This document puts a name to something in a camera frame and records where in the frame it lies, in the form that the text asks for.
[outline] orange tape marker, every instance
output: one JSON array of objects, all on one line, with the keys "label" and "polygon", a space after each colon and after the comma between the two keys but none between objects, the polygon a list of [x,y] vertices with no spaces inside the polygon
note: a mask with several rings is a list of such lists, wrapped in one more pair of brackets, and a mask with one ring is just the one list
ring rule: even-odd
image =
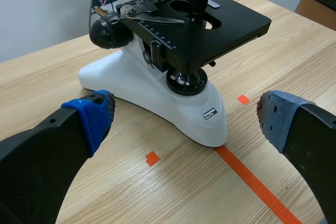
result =
[{"label": "orange tape marker", "polygon": [[226,146],[215,151],[284,224],[302,224]]},{"label": "orange tape marker", "polygon": [[157,156],[155,152],[151,152],[150,154],[146,155],[146,162],[149,166],[155,165],[158,161],[160,161],[160,157]]},{"label": "orange tape marker", "polygon": [[243,105],[245,105],[246,103],[248,103],[250,100],[244,96],[243,94],[237,98],[239,102],[241,102]]}]

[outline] microscope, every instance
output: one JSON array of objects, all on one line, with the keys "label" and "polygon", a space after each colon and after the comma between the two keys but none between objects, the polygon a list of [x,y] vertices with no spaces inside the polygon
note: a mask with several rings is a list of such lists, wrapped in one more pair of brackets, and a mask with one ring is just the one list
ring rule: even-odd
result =
[{"label": "microscope", "polygon": [[225,108],[202,67],[266,34],[271,20],[233,0],[118,2],[93,24],[90,39],[122,49],[82,68],[81,85],[111,91],[201,145],[223,145]]}]

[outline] microscope stage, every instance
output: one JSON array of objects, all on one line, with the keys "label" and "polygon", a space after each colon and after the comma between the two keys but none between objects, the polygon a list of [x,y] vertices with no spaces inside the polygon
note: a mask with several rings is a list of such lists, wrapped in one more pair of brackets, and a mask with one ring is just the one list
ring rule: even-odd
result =
[{"label": "microscope stage", "polygon": [[158,10],[149,14],[180,19],[185,22],[183,24],[131,19],[122,22],[148,46],[155,48],[155,51],[151,50],[152,59],[159,57],[176,70],[189,74],[266,34],[271,23],[269,18],[233,0],[212,1],[220,4],[220,8],[208,6],[202,16],[203,20],[212,24],[212,29],[205,29],[192,21],[186,0],[157,2],[155,5]]}]

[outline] black knob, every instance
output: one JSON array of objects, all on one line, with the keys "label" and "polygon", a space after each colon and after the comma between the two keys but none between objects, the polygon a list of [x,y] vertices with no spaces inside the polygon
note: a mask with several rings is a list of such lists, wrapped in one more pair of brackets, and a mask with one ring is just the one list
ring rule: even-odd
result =
[{"label": "black knob", "polygon": [[90,39],[96,46],[111,49],[127,46],[133,40],[133,32],[111,12],[93,23]]}]

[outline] light blue gripper pad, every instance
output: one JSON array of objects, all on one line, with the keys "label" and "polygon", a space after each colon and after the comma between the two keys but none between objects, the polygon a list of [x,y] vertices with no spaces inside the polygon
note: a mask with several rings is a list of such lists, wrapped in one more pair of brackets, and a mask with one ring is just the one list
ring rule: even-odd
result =
[{"label": "light blue gripper pad", "polygon": [[282,91],[267,91],[257,105],[260,128],[265,138],[282,153],[296,110],[312,103]]}]

